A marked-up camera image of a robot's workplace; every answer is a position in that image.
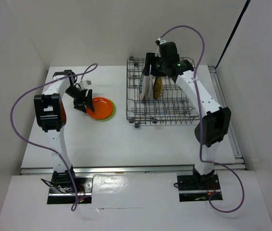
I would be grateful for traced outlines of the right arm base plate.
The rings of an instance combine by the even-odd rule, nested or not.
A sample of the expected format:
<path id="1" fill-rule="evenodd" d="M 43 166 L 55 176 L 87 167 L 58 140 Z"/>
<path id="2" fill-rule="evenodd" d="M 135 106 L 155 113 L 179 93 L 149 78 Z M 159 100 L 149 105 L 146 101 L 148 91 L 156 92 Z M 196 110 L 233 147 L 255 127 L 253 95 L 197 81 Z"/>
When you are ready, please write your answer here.
<path id="1" fill-rule="evenodd" d="M 208 201 L 211 195 L 211 200 L 223 200 L 217 174 L 201 184 L 196 184 L 192 175 L 178 175 L 173 186 L 178 189 L 180 202 Z"/>

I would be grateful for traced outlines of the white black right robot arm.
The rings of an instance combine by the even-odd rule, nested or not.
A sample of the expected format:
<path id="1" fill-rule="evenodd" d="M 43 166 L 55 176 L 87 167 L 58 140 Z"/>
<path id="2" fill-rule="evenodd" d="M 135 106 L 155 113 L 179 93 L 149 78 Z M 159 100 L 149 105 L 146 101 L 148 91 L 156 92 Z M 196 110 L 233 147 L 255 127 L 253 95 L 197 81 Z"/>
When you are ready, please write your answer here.
<path id="1" fill-rule="evenodd" d="M 194 130 L 200 143 L 199 159 L 193 166 L 192 183 L 204 188 L 214 175 L 214 161 L 224 136 L 228 133 L 231 111 L 222 107 L 199 80 L 195 67 L 179 57 L 176 44 L 162 39 L 156 41 L 158 51 L 146 54 L 143 74 L 169 77 L 187 95 L 199 114 Z"/>

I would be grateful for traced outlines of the orange plate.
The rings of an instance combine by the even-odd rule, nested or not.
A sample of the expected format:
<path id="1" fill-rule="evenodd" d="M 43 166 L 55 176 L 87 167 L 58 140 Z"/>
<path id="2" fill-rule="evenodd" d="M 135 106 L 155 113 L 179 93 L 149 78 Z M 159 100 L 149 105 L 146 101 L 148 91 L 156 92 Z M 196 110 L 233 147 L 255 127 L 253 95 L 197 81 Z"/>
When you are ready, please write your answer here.
<path id="1" fill-rule="evenodd" d="M 109 99 L 104 97 L 93 98 L 95 112 L 87 109 L 87 114 L 96 120 L 107 118 L 112 113 L 112 104 Z"/>

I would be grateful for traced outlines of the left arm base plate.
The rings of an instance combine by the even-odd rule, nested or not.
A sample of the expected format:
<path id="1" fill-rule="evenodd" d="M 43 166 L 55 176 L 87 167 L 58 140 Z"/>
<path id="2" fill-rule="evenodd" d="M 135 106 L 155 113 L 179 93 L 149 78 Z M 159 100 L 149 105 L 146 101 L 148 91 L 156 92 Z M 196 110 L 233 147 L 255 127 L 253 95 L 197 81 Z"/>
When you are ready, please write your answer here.
<path id="1" fill-rule="evenodd" d="M 55 186 L 52 181 L 44 180 L 49 186 L 48 205 L 65 205 L 75 202 L 75 190 L 73 186 Z M 79 204 L 92 203 L 93 176 L 77 177 L 75 179 L 77 198 Z"/>

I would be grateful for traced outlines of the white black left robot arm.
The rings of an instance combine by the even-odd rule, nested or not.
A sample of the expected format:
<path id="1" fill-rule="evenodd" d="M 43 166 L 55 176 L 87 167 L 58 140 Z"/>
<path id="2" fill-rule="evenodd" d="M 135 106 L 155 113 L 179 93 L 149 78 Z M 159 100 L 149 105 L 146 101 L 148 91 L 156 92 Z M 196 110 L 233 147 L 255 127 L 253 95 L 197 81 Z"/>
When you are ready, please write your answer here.
<path id="1" fill-rule="evenodd" d="M 53 80 L 42 94 L 34 96 L 36 120 L 45 132 L 52 151 L 53 175 L 49 185 L 72 192 L 77 187 L 77 180 L 65 145 L 67 117 L 62 97 L 69 95 L 73 99 L 74 109 L 86 113 L 88 109 L 95 110 L 92 90 L 78 87 L 72 70 L 54 73 Z"/>

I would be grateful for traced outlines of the lime green plate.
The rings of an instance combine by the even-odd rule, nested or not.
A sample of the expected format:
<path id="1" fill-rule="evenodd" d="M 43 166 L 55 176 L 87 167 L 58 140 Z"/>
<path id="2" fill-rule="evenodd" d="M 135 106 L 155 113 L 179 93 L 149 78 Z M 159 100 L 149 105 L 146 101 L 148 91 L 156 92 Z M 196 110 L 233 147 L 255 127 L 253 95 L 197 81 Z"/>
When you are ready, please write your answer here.
<path id="1" fill-rule="evenodd" d="M 113 103 L 113 101 L 109 100 L 112 104 L 112 113 L 107 117 L 107 118 L 104 118 L 104 119 L 100 119 L 100 121 L 107 121 L 109 119 L 111 119 L 114 115 L 115 115 L 115 112 L 116 112 L 116 106 L 115 104 Z"/>

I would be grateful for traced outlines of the brown patterned plate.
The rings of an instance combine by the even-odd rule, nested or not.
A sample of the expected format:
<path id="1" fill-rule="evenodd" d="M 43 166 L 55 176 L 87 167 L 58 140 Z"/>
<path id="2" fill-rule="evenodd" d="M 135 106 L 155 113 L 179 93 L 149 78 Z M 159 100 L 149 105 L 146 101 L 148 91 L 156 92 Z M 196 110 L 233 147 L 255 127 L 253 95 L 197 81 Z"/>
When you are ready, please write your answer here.
<path id="1" fill-rule="evenodd" d="M 158 100 L 162 93 L 162 78 L 156 77 L 153 85 L 153 99 Z"/>

